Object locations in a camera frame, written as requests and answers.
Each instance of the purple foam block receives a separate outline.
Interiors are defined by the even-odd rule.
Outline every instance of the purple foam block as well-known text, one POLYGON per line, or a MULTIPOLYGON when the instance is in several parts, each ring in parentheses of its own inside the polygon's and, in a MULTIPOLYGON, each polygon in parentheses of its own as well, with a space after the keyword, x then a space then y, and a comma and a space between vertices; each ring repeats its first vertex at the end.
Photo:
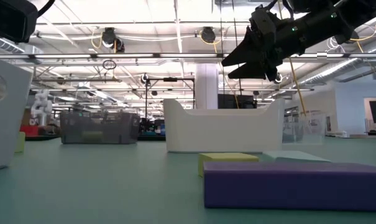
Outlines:
POLYGON ((208 208, 376 211, 376 167, 338 163, 205 162, 208 208))

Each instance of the column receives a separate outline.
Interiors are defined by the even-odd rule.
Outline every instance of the column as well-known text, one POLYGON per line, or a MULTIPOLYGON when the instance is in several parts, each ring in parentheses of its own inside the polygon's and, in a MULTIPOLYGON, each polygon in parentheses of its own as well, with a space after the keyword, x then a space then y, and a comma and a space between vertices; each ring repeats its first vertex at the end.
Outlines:
POLYGON ((196 64, 197 109, 218 109, 218 66, 216 63, 196 64))

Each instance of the white robot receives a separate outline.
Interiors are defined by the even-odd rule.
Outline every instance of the white robot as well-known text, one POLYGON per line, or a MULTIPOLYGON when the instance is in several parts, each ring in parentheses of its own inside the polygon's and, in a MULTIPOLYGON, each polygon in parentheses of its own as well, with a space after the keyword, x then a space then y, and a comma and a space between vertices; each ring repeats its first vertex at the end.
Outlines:
POLYGON ((51 114, 52 102, 48 100, 48 90, 40 90, 35 95, 35 101, 30 111, 32 115, 29 124, 45 126, 47 124, 47 115, 51 114))

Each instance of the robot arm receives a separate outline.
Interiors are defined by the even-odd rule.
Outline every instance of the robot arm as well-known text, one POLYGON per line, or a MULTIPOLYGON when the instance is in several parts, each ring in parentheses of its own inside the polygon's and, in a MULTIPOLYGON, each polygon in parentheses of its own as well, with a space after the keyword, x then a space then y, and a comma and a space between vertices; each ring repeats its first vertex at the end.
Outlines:
POLYGON ((302 18, 280 20, 268 6, 251 14, 244 40, 222 61, 223 66, 245 63, 229 78, 260 78, 275 81, 277 66, 293 54, 330 37, 338 44, 352 38, 355 28, 376 17, 376 0, 283 0, 290 14, 307 12, 302 18))

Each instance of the desk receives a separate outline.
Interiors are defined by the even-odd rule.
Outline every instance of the desk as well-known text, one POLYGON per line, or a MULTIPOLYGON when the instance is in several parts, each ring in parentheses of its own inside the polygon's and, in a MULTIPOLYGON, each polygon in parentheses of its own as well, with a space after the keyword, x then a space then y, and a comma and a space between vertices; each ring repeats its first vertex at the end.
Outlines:
MULTIPOLYGON (((376 165, 375 139, 326 138, 322 149, 306 148, 376 165)), ((197 161, 197 154, 167 154, 164 142, 27 142, 0 170, 0 224, 376 223, 376 213, 205 209, 197 161)))

